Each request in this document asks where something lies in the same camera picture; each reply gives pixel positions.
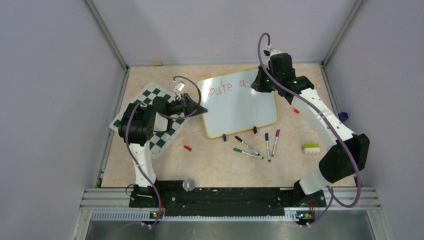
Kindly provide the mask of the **yellow framed whiteboard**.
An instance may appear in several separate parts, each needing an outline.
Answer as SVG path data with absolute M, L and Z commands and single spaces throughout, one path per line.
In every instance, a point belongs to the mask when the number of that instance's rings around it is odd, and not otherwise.
M 252 84 L 258 69 L 250 68 L 199 80 L 202 115 L 206 135 L 220 138 L 243 131 L 272 125 L 278 120 L 276 97 L 245 84 Z

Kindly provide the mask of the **red marker cap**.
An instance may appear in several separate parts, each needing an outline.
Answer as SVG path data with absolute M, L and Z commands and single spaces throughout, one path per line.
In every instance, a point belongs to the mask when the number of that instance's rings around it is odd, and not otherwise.
M 184 145 L 183 146 L 186 150 L 188 150 L 189 152 L 191 152 L 192 151 L 192 148 L 191 147 L 189 147 L 189 146 L 187 146 L 187 145 Z

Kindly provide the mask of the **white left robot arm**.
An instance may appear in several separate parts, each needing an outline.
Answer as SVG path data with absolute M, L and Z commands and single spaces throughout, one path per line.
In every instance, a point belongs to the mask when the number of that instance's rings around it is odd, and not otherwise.
M 174 120 L 184 120 L 207 112 L 207 108 L 194 102 L 187 93 L 171 102 L 164 96 L 157 96 L 149 105 L 143 102 L 128 104 L 117 132 L 132 157 L 136 173 L 134 188 L 146 188 L 141 194 L 141 200 L 147 206 L 156 206 L 161 198 L 159 191 L 155 190 L 157 176 L 152 165 L 151 139 L 155 133 L 170 133 Z

